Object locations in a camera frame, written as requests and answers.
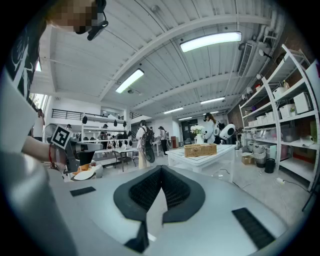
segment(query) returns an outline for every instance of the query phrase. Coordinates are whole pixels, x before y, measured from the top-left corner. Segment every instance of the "ceiling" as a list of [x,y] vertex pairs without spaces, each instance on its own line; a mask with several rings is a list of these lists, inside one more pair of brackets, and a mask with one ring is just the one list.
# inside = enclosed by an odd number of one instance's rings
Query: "ceiling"
[[[107,0],[109,25],[93,41],[87,34],[47,27],[40,40],[42,72],[36,72],[31,92],[150,117],[180,107],[183,110],[170,115],[225,113],[252,79],[237,76],[239,42],[186,53],[180,43],[237,30],[241,43],[247,42],[261,25],[270,25],[272,8],[266,0]],[[138,68],[144,75],[117,93]],[[200,105],[219,97],[225,100]]]

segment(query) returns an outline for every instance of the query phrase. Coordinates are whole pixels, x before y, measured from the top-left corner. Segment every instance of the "person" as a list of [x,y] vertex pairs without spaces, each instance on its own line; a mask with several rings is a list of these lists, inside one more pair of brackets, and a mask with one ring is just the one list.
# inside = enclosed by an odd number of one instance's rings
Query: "person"
[[167,156],[168,154],[166,154],[166,152],[168,151],[168,149],[167,149],[166,130],[162,126],[160,126],[159,129],[160,129],[160,140],[161,140],[163,154]]
[[136,133],[136,139],[138,140],[137,143],[137,149],[138,149],[138,154],[139,154],[139,169],[143,169],[146,167],[149,167],[149,162],[146,159],[145,156],[145,150],[144,150],[144,145],[142,145],[142,138],[144,136],[144,134],[147,131],[147,126],[146,126],[146,121],[145,120],[141,120],[140,121],[140,128]]
[[206,133],[204,134],[204,139],[207,140],[207,143],[215,143],[216,138],[214,130],[218,127],[218,122],[211,113],[206,113],[204,119],[206,121]]
[[33,125],[33,138],[35,138],[37,141],[42,142],[42,128],[46,125],[45,122],[45,115],[42,113],[42,109],[38,109],[38,116],[35,119],[35,123]]
[[[106,1],[96,0],[50,0],[43,7],[42,11],[33,17],[33,19],[26,25],[19,37],[13,44],[11,51],[8,54],[7,61],[1,76],[0,86],[0,107],[1,109],[11,106],[9,100],[20,101],[21,96],[15,93],[15,90],[20,92],[25,99],[25,103],[29,102],[30,87],[33,82],[34,73],[36,71],[37,62],[39,59],[39,42],[42,34],[48,25],[56,28],[61,28],[69,32],[76,32],[83,34],[93,28],[93,21],[96,20],[98,11],[104,9]],[[6,138],[1,137],[0,150],[9,152],[20,152],[30,155],[39,161],[53,162],[56,160],[56,154],[59,154],[60,162],[66,164],[66,154],[64,150],[55,145],[50,146],[48,143],[37,141],[35,138],[42,137],[40,134],[39,125],[33,131],[33,136],[27,136],[30,131],[36,115],[33,108],[28,104],[20,103],[19,106],[25,109],[25,118],[14,120],[13,113],[0,113],[0,122],[4,120],[15,127],[20,127],[21,138],[18,136],[7,135]],[[0,129],[0,133],[8,134],[4,128]]]
[[152,142],[155,142],[155,133],[154,133],[152,126],[150,127],[150,130],[152,132]]

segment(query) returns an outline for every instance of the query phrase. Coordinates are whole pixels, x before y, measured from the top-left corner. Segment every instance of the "ceiling light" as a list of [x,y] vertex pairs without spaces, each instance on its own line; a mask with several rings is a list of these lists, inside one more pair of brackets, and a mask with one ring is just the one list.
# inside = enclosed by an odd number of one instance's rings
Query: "ceiling light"
[[179,110],[183,110],[184,108],[183,107],[179,107],[179,108],[176,108],[176,109],[173,109],[173,110],[169,110],[167,112],[163,112],[164,114],[169,114],[171,112],[175,112],[175,111],[179,111]]
[[41,64],[40,64],[40,61],[38,60],[37,63],[36,63],[36,66],[35,66],[35,71],[42,71],[42,68],[41,68]]
[[218,113],[219,111],[214,111],[214,112],[210,112],[210,114],[215,114]]
[[191,119],[192,117],[186,117],[186,118],[181,118],[181,119],[178,119],[179,121],[181,120],[187,120],[187,119]]
[[210,34],[201,36],[195,39],[191,39],[180,43],[180,47],[184,53],[203,47],[227,42],[239,42],[241,41],[241,32],[225,32],[218,34]]
[[200,102],[201,104],[206,104],[206,103],[210,103],[210,102],[216,102],[216,101],[223,101],[226,97],[221,97],[221,98],[214,98],[214,99],[209,99],[206,101],[202,101]]
[[138,68],[132,75],[130,75],[115,91],[117,93],[122,93],[126,88],[128,88],[134,81],[142,77],[144,72]]

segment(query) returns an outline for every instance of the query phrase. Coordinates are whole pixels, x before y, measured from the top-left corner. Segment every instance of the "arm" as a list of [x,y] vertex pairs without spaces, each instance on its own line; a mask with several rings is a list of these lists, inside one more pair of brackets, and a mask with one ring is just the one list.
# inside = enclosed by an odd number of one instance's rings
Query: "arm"
[[[40,142],[30,136],[28,136],[24,142],[22,152],[34,157],[41,162],[50,162],[49,159],[49,145],[48,143]],[[56,146],[51,145],[50,156],[52,162],[56,162]],[[59,148],[60,162],[66,164],[66,154]]]
[[45,126],[45,125],[46,125],[46,122],[45,122],[44,117],[45,117],[45,114],[44,114],[44,113],[42,113],[41,118],[42,118],[42,125],[43,125],[43,126]]

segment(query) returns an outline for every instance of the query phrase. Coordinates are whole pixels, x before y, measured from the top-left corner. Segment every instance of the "railing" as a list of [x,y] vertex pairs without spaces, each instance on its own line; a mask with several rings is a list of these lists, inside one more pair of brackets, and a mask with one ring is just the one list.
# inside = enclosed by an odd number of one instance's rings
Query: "railing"
[[[133,112],[130,112],[130,113],[129,113],[129,118],[130,118],[130,119],[138,118],[138,117],[141,117],[141,116],[142,116],[142,114],[133,113]],[[124,116],[120,116],[119,119],[120,119],[120,120],[123,120],[123,119],[124,119]]]
[[52,109],[52,118],[62,118],[62,119],[71,119],[71,120],[82,120],[84,114],[76,111],[68,111],[62,109]]

